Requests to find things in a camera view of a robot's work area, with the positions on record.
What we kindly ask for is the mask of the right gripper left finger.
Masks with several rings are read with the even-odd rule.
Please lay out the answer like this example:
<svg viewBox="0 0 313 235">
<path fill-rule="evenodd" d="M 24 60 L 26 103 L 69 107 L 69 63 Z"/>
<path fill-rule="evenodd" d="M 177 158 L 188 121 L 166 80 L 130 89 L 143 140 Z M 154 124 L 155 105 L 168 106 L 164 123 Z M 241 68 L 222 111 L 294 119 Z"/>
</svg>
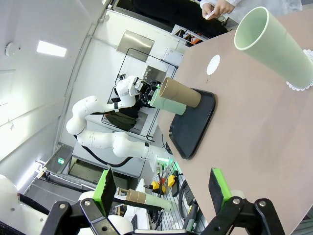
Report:
<svg viewBox="0 0 313 235">
<path fill-rule="evenodd" d="M 77 235 L 84 229 L 88 235 L 115 235 L 117 229 L 108 215 L 114 201 L 116 185 L 111 169 L 104 171 L 92 197 L 71 205 L 54 203 L 42 228 L 42 235 Z"/>
</svg>

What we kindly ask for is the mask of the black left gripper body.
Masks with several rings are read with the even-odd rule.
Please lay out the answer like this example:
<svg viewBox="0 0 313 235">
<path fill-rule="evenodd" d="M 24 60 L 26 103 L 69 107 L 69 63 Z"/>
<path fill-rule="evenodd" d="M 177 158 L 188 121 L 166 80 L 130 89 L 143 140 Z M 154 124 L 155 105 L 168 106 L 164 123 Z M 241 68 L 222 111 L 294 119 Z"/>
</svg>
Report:
<svg viewBox="0 0 313 235">
<path fill-rule="evenodd" d="M 153 91 L 153 83 L 150 83 L 150 84 L 144 84 L 142 89 L 140 90 L 140 93 L 139 93 L 139 98 L 138 100 L 143 104 L 143 96 L 145 94 L 149 94 L 151 96 L 154 95 L 154 92 Z"/>
</svg>

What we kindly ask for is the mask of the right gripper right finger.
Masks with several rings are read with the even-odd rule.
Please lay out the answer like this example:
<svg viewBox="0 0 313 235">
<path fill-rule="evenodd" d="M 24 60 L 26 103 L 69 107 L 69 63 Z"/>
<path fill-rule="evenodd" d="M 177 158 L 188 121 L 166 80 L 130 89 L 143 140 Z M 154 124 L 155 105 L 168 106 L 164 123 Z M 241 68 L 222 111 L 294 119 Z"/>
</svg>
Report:
<svg viewBox="0 0 313 235">
<path fill-rule="evenodd" d="M 248 235 L 284 235 L 275 207 L 267 198 L 251 203 L 232 194 L 220 168 L 212 168 L 208 184 L 216 216 L 204 229 L 204 235 L 230 235 L 244 228 Z"/>
</svg>

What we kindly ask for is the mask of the person's right hand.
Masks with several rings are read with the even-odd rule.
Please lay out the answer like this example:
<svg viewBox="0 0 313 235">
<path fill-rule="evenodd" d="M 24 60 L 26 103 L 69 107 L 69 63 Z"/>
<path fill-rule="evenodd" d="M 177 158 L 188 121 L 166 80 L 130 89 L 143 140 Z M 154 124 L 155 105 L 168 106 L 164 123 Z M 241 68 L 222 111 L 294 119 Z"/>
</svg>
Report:
<svg viewBox="0 0 313 235">
<path fill-rule="evenodd" d="M 215 5 L 210 3 L 208 0 L 201 0 L 200 7 L 202 9 L 202 16 L 206 20 L 217 18 L 219 16 L 215 13 Z"/>
</svg>

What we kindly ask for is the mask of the person's left hand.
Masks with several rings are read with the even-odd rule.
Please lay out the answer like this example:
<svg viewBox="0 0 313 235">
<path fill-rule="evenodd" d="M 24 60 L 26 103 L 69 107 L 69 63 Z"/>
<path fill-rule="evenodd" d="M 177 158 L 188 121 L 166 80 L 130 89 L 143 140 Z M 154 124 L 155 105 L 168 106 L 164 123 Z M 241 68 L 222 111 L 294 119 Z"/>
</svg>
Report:
<svg viewBox="0 0 313 235">
<path fill-rule="evenodd" d="M 230 14 L 234 10 L 235 6 L 230 4 L 226 0 L 218 0 L 215 5 L 215 13 L 219 14 Z"/>
</svg>

